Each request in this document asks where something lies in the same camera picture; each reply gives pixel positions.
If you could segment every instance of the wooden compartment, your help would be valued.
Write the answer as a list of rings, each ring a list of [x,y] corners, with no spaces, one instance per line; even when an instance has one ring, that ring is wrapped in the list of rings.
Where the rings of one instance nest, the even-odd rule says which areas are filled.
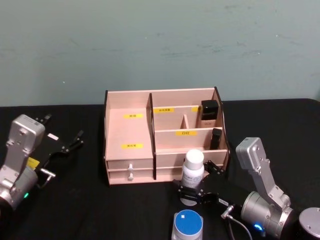
[[[210,150],[213,127],[198,128],[202,100],[217,100],[214,128],[219,148]],[[181,178],[185,155],[199,149],[204,161],[226,169],[229,160],[223,105],[216,88],[106,91],[105,166],[110,185]]]

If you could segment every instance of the blue lid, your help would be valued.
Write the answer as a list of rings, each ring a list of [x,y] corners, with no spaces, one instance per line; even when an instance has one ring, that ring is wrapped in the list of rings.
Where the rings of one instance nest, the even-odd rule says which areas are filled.
[[[174,220],[176,229],[184,235],[195,235],[202,229],[202,219],[192,210],[182,210]]]

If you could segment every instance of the white bottle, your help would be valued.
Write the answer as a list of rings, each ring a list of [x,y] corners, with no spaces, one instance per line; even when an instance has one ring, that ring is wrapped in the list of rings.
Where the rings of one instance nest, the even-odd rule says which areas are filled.
[[[196,188],[204,177],[204,154],[197,149],[189,150],[185,155],[185,161],[182,166],[181,185],[189,188]],[[195,201],[180,198],[181,202],[187,206],[194,206]]]

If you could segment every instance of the white bottle cap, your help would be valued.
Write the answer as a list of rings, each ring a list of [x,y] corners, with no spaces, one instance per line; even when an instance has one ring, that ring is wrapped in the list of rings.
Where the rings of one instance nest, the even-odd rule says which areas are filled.
[[[185,166],[190,170],[198,170],[204,164],[205,156],[198,149],[191,149],[185,155]]]

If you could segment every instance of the painted wall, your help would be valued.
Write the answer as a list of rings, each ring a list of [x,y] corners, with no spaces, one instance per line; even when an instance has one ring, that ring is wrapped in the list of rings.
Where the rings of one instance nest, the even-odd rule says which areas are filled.
[[[320,99],[317,0],[10,0],[0,105],[102,104],[105,90],[217,86]]]

